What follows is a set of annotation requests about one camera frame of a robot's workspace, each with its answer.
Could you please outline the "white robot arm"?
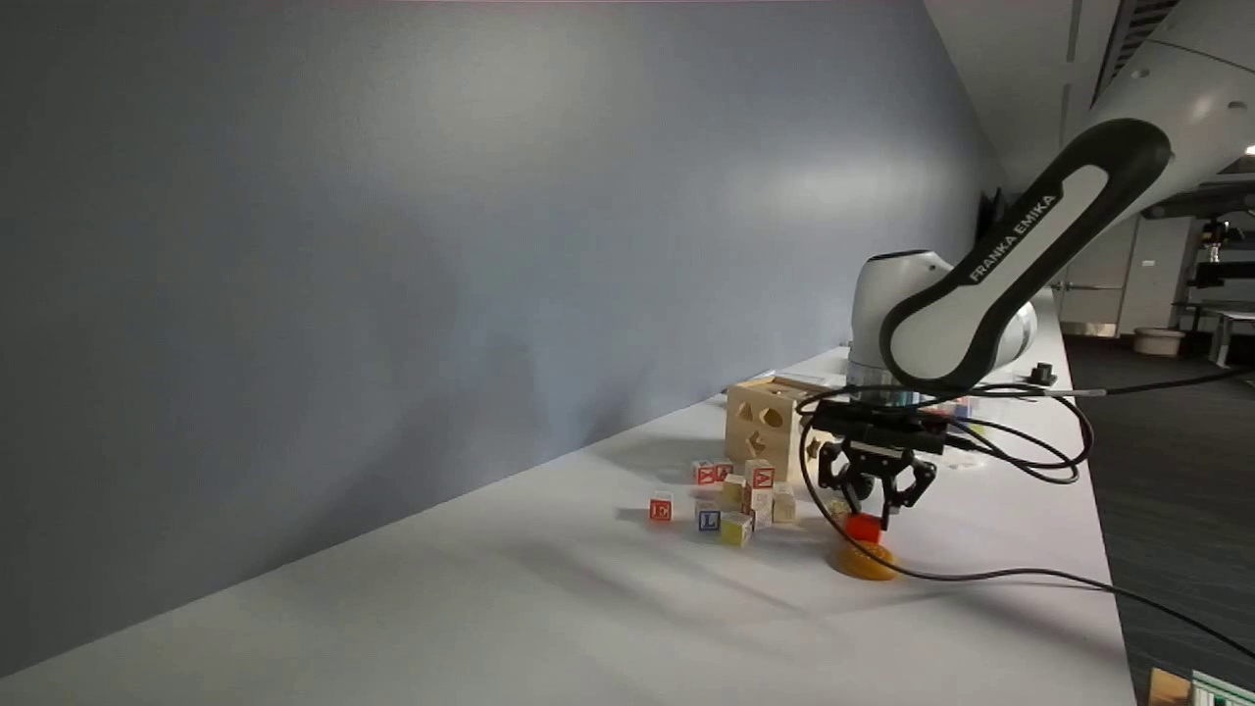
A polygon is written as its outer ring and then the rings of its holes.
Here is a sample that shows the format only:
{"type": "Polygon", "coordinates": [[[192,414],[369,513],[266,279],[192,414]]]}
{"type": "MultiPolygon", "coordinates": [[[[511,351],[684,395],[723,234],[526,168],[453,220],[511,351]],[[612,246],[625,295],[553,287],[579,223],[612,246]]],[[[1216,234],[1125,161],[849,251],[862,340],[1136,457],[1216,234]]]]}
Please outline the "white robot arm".
{"type": "Polygon", "coordinates": [[[884,251],[862,265],[855,399],[815,408],[827,442],[813,479],[850,510],[878,500],[878,526],[915,505],[939,479],[925,457],[945,433],[902,395],[976,394],[1028,351],[1032,300],[1091,238],[1212,180],[1251,138],[1255,0],[1181,0],[970,255],[884,251]]]}

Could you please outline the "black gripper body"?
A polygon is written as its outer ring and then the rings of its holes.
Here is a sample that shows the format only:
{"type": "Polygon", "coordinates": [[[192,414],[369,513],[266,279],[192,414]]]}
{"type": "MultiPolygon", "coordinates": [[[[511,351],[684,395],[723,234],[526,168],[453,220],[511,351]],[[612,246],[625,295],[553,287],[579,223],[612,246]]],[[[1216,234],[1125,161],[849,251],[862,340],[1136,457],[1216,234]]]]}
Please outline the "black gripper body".
{"type": "Polygon", "coordinates": [[[819,449],[819,484],[838,492],[850,510],[859,510],[872,496],[884,500],[884,510],[915,505],[939,479],[932,465],[922,465],[915,453],[872,449],[855,441],[819,449]]]}

